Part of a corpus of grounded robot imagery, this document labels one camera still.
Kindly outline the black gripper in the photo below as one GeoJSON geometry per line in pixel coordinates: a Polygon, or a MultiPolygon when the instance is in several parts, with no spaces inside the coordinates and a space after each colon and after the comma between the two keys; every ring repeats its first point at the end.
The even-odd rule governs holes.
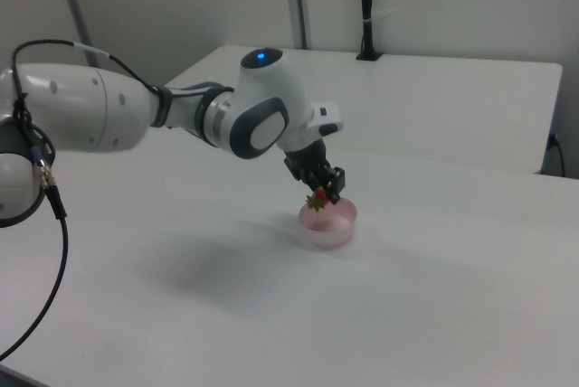
{"type": "Polygon", "coordinates": [[[342,168],[330,166],[326,153],[326,144],[319,139],[300,150],[286,152],[284,163],[297,181],[308,183],[312,191],[326,189],[329,201],[336,204],[346,186],[346,175],[342,168]]]}

